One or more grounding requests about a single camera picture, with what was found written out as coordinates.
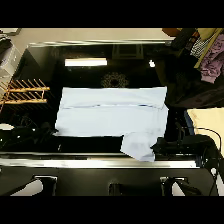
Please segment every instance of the black cable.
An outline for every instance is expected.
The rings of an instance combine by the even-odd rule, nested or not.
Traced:
[[[196,127],[193,127],[193,126],[192,127],[183,127],[183,128],[202,129],[202,130],[211,131],[211,132],[215,133],[219,137],[219,141],[220,141],[219,152],[221,153],[221,150],[222,150],[222,138],[221,138],[220,134],[217,133],[216,131],[208,129],[208,128],[196,128]],[[213,182],[212,187],[211,187],[210,192],[209,192],[209,196],[211,196],[212,190],[213,190],[213,188],[216,185],[216,181],[217,181],[217,177],[218,177],[218,171],[219,171],[219,166],[220,166],[220,158],[219,158],[219,154],[218,153],[217,153],[217,160],[218,160],[218,165],[217,165],[216,173],[214,175],[214,182]]]

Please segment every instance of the floor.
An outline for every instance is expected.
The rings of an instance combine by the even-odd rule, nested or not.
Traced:
[[[19,35],[11,37],[23,53],[29,43],[75,40],[172,40],[162,28],[22,28]]]

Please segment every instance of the wire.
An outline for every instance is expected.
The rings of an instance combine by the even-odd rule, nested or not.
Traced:
[[[196,127],[193,127],[193,126],[192,127],[183,127],[183,128],[202,129],[202,130],[211,131],[211,132],[215,133],[219,137],[219,141],[220,141],[219,152],[221,153],[221,150],[222,150],[222,138],[221,138],[220,134],[217,133],[216,131],[208,129],[208,128],[196,128]],[[219,154],[218,153],[217,153],[217,160],[218,160],[217,169],[216,169],[216,173],[214,175],[214,182],[213,182],[212,187],[211,187],[211,189],[209,191],[209,196],[211,196],[212,190],[213,190],[213,188],[216,185],[216,181],[217,181],[217,177],[218,177],[218,173],[219,173],[218,171],[219,171],[219,166],[220,166],[220,158],[219,158]]]

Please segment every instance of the white cloth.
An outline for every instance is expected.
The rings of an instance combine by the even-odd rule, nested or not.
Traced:
[[[168,109],[166,87],[150,89],[64,88],[57,136],[122,136],[121,151],[140,161],[154,160],[150,148],[163,137]]]

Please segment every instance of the purple patterned cloth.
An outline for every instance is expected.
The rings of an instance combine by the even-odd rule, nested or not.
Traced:
[[[202,81],[214,83],[224,71],[224,34],[220,34],[201,62]]]

